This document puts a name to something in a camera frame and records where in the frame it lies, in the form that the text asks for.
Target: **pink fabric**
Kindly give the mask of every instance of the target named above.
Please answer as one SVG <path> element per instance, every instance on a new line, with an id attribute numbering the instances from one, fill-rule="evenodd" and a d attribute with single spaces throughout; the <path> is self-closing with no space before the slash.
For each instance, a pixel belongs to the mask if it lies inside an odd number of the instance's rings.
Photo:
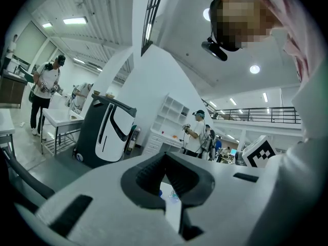
<path id="1" fill-rule="evenodd" d="M 262 1 L 288 31 L 284 50 L 293 57 L 303 88 L 326 56 L 324 38 L 299 0 Z"/>

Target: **round ceiling light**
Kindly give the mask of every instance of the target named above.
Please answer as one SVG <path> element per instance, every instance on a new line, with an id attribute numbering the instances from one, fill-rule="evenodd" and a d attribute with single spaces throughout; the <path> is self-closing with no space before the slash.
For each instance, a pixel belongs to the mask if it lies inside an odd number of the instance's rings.
<path id="1" fill-rule="evenodd" d="M 209 10 L 210 10 L 209 8 L 206 8 L 203 12 L 203 16 L 207 21 L 211 21 L 209 16 Z"/>
<path id="2" fill-rule="evenodd" d="M 259 66 L 251 66 L 250 72 L 252 74 L 257 74 L 258 72 L 260 72 L 260 67 Z"/>

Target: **gray floor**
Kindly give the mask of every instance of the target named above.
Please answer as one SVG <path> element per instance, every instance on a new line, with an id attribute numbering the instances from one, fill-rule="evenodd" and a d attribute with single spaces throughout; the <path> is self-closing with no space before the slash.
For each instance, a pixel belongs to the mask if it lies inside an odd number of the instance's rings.
<path id="1" fill-rule="evenodd" d="M 28 94 L 29 90 L 26 90 L 20 109 L 10 108 L 11 117 L 15 126 L 13 141 L 16 158 L 36 179 L 57 192 L 91 169 L 73 158 L 72 147 L 55 157 L 45 149 L 44 154 L 41 154 L 40 139 L 31 133 L 29 120 L 32 104 L 27 100 Z M 54 127 L 45 121 L 44 130 L 54 132 Z M 135 148 L 131 155 L 125 155 L 124 159 L 129 159 L 140 154 L 140 149 Z M 15 177 L 12 181 L 37 206 L 40 206 L 45 201 L 45 199 L 32 190 L 19 177 Z"/>

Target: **white sneaker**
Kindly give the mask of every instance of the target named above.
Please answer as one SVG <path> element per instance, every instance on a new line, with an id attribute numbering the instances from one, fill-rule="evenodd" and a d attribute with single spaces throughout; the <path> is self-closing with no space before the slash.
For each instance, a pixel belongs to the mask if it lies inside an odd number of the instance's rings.
<path id="1" fill-rule="evenodd" d="M 47 137 L 45 135 L 42 135 L 42 140 L 47 140 Z"/>
<path id="2" fill-rule="evenodd" d="M 32 135 L 36 136 L 37 135 L 37 130 L 36 129 L 32 129 Z"/>

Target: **monitor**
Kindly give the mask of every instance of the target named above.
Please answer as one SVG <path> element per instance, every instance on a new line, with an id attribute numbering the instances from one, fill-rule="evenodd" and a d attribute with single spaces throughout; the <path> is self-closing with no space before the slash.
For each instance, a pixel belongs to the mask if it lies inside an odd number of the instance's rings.
<path id="1" fill-rule="evenodd" d="M 236 152 L 237 152 L 237 150 L 231 149 L 231 151 L 230 151 L 230 155 L 231 155 L 231 156 L 235 156 L 235 155 L 236 155 Z"/>

